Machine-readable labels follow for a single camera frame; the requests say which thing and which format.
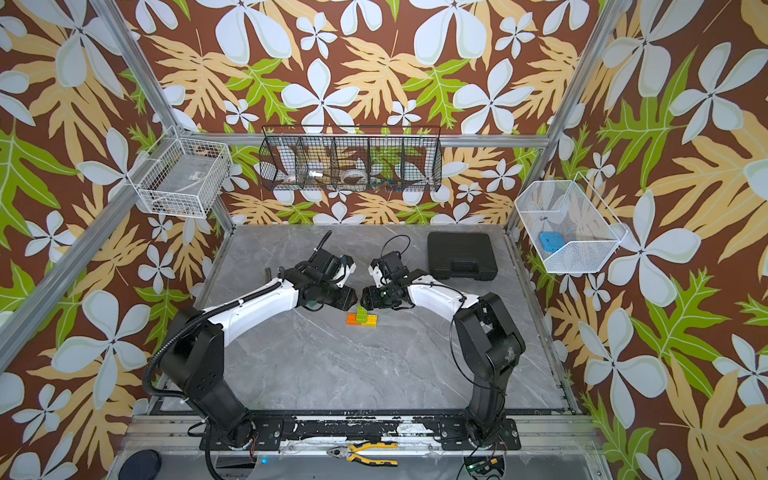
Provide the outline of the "lime green lego brick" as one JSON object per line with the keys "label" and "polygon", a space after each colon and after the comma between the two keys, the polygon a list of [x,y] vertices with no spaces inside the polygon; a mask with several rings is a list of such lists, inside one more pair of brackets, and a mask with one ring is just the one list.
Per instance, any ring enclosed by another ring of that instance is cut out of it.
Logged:
{"label": "lime green lego brick", "polygon": [[356,322],[358,324],[365,324],[365,323],[367,323],[368,322],[368,311],[364,307],[358,306],[355,318],[356,318]]}

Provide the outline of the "yellow lego brick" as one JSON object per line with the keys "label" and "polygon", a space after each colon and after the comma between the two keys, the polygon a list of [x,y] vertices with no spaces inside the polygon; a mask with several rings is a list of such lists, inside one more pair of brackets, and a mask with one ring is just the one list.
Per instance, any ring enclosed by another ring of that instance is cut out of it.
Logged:
{"label": "yellow lego brick", "polygon": [[359,322],[359,325],[366,327],[376,327],[377,321],[378,317],[376,315],[367,315],[364,321]]}

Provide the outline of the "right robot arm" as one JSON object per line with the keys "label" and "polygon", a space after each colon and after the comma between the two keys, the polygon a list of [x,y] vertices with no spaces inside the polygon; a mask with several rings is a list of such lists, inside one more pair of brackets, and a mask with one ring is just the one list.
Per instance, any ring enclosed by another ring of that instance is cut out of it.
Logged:
{"label": "right robot arm", "polygon": [[473,374],[472,398],[464,411],[468,436],[476,446],[489,445],[502,429],[508,381],[526,350],[502,298],[463,292],[421,270],[392,276],[371,267],[369,274],[374,284],[363,290],[365,309],[419,307],[450,322]]}

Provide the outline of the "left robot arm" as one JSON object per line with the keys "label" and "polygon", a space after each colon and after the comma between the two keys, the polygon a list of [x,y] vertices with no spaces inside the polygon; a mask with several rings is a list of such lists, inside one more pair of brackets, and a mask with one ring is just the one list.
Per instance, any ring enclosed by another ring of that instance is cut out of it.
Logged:
{"label": "left robot arm", "polygon": [[207,424],[207,433],[225,445],[249,446],[255,427],[250,410],[224,379],[226,347],[290,310],[329,306],[348,311],[357,303],[356,291],[346,284],[355,269],[352,257],[317,247],[309,259],[246,295],[203,310],[181,311],[144,371],[144,390],[158,398],[186,401]]}

